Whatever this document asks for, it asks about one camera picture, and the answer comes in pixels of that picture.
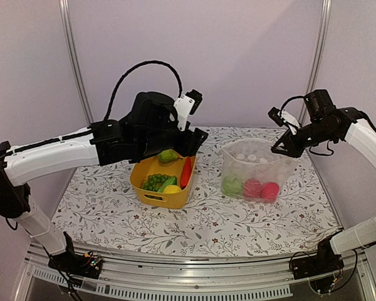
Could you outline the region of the red toy tomato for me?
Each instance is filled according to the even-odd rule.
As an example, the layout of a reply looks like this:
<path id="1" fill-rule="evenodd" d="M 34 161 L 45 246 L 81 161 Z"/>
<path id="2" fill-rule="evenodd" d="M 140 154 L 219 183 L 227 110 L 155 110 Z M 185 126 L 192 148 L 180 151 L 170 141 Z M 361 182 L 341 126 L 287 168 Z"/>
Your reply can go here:
<path id="1" fill-rule="evenodd" d="M 267 182 L 263 184 L 260 198 L 265 199 L 270 203 L 273 203 L 276 201 L 276 198 L 279 194 L 279 185 L 275 182 Z"/>

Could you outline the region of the green toy apple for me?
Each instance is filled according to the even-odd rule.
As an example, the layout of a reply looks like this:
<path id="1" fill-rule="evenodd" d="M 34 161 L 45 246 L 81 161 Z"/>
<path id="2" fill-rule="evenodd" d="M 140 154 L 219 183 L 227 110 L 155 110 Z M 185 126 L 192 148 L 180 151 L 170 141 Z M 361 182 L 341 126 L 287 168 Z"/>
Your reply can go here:
<path id="1" fill-rule="evenodd" d="M 243 195 L 243 180 L 236 176 L 226 176 L 222 180 L 222 193 L 227 196 L 241 197 Z"/>

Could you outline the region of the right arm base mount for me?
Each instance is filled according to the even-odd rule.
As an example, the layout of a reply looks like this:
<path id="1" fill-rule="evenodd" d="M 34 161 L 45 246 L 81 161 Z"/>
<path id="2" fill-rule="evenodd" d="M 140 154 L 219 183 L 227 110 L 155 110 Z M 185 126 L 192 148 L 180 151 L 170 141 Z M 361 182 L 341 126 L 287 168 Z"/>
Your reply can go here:
<path id="1" fill-rule="evenodd" d="M 334 254 L 330 246 L 333 235 L 321 240 L 317 244 L 315 255 L 309 255 L 304 251 L 296 252 L 289 261 L 289 269 L 294 279 L 309 278 L 324 273 L 338 272 L 328 280 L 314 280 L 311 288 L 319 294 L 331 293 L 336 288 L 342 276 L 344 263 L 341 255 Z"/>

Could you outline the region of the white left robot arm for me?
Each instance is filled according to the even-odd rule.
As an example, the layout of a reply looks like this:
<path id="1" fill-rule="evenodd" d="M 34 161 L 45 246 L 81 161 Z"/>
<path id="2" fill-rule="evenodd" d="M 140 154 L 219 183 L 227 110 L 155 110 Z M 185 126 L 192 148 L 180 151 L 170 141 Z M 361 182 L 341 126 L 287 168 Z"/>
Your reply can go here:
<path id="1" fill-rule="evenodd" d="M 172 149 L 187 157 L 197 153 L 207 134 L 190 130 L 188 118 L 202 102 L 192 90 L 175 99 L 159 92 L 141 92 L 132 110 L 120 120 L 106 119 L 63 136 L 24 146 L 0 144 L 0 216 L 12 219 L 56 255 L 67 272 L 79 269 L 71 240 L 30 200 L 29 181 L 83 166 L 138 163 Z"/>

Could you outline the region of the green toy pear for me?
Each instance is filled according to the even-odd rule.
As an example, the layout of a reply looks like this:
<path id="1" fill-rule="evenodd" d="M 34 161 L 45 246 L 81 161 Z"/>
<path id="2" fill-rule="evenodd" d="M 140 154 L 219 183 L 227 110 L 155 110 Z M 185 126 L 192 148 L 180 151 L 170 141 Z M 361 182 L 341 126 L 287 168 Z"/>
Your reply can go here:
<path id="1" fill-rule="evenodd" d="M 163 150 L 160 154 L 157 155 L 157 158 L 160 163 L 168 164 L 179 159 L 178 153 L 172 149 Z"/>

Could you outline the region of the clear zip top bag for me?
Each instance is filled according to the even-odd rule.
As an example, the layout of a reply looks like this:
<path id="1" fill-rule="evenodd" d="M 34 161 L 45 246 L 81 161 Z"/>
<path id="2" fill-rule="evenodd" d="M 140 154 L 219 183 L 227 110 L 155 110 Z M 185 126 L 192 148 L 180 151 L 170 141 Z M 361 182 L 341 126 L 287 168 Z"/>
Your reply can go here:
<path id="1" fill-rule="evenodd" d="M 243 185 L 248 179 L 255 179 L 262 185 L 267 182 L 275 182 L 279 185 L 280 194 L 286 181 L 298 166 L 299 160 L 272 153 L 272 146 L 272 142 L 255 138 L 241 139 L 222 146 L 221 190 L 222 180 L 226 176 L 236 176 L 243 180 Z M 243 195 L 229 197 L 270 203 L 265 199 L 249 199 Z"/>

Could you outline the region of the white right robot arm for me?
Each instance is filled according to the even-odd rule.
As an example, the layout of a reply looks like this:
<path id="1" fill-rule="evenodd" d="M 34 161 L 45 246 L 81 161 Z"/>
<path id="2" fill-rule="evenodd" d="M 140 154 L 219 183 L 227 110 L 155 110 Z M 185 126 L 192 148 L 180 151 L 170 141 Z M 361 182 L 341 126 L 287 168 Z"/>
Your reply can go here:
<path id="1" fill-rule="evenodd" d="M 302 100 L 310 122 L 301 125 L 286 111 L 293 100 Z M 340 141 L 355 149 L 376 170 L 376 127 L 370 117 L 354 107 L 336 107 L 325 89 L 287 99 L 280 108 L 273 107 L 268 116 L 286 132 L 271 147 L 274 154 L 299 158 L 306 149 L 322 142 Z M 336 256 L 367 248 L 376 243 L 376 216 L 319 242 L 318 255 L 312 258 L 311 267 L 316 273 L 325 273 L 336 262 Z"/>

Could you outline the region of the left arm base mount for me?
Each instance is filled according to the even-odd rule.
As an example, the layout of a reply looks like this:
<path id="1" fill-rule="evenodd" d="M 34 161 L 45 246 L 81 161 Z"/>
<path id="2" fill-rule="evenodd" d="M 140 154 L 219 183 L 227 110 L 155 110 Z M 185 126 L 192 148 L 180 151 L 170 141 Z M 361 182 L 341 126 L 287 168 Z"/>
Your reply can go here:
<path id="1" fill-rule="evenodd" d="M 98 279 L 103 266 L 103 258 L 92 251 L 79 255 L 75 253 L 71 237 L 64 232 L 65 251 L 59 255 L 50 255 L 48 266 L 70 275 Z"/>

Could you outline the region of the red toy apple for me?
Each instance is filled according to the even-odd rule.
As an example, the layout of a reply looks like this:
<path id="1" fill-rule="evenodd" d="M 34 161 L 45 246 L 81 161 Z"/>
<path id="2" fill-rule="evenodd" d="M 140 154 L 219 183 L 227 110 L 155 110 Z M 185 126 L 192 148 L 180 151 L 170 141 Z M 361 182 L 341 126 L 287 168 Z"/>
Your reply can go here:
<path id="1" fill-rule="evenodd" d="M 248 179 L 243 185 L 243 196 L 249 199 L 260 198 L 262 191 L 262 184 L 255 179 Z"/>

